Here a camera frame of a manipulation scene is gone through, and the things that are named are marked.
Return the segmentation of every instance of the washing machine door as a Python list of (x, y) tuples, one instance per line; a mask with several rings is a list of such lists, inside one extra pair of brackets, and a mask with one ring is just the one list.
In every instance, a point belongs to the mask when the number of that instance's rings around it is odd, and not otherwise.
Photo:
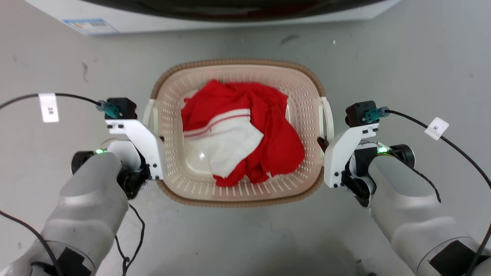
[(300, 18), (358, 8), (383, 0), (84, 0), (137, 13), (216, 22)]

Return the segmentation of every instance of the cable label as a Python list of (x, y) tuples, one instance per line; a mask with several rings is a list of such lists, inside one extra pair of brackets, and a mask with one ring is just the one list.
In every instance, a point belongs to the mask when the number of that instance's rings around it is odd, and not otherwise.
[(59, 122), (58, 106), (56, 105), (56, 96), (54, 93), (39, 94), (39, 104), (41, 105), (41, 114), (43, 122), (56, 123)]
[(425, 133), (428, 134), (431, 138), (438, 140), (443, 135), (445, 130), (447, 130), (449, 124), (444, 120), (436, 117), (431, 124), (428, 125), (428, 128), (425, 130)]

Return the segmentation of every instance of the red clothing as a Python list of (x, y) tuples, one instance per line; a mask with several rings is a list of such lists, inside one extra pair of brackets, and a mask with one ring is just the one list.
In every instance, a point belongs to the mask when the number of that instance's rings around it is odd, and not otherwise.
[(186, 101), (181, 110), (183, 130), (207, 126), (215, 116), (237, 109), (250, 109), (251, 124), (264, 134), (259, 146), (226, 178), (214, 176), (218, 186), (234, 186), (244, 175), (252, 183), (269, 176), (295, 171), (305, 157), (302, 142), (285, 118), (288, 96), (259, 83), (210, 81)]

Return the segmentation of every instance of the laundry basket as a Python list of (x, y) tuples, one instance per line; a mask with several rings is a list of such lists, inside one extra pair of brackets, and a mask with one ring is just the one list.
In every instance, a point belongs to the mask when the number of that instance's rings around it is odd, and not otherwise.
[[(185, 145), (180, 108), (185, 94), (213, 79), (222, 83), (257, 82), (288, 95), (285, 115), (305, 149), (305, 159), (295, 172), (259, 184), (244, 177), (234, 187), (218, 187), (210, 172), (190, 162), (195, 153)], [(164, 138), (168, 175), (157, 184), (173, 200), (196, 206), (253, 207), (306, 198), (323, 183), (323, 153), (317, 137), (333, 137), (331, 110), (323, 96), (317, 77), (291, 62), (219, 59), (172, 67), (155, 84), (144, 116), (144, 123)]]

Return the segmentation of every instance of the green light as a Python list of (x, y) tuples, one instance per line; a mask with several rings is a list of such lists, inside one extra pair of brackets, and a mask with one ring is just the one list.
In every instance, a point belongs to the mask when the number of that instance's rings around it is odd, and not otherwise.
[(386, 147), (380, 147), (380, 148), (377, 150), (377, 152), (378, 152), (378, 153), (387, 152), (387, 151), (389, 151), (389, 150), (388, 150)]

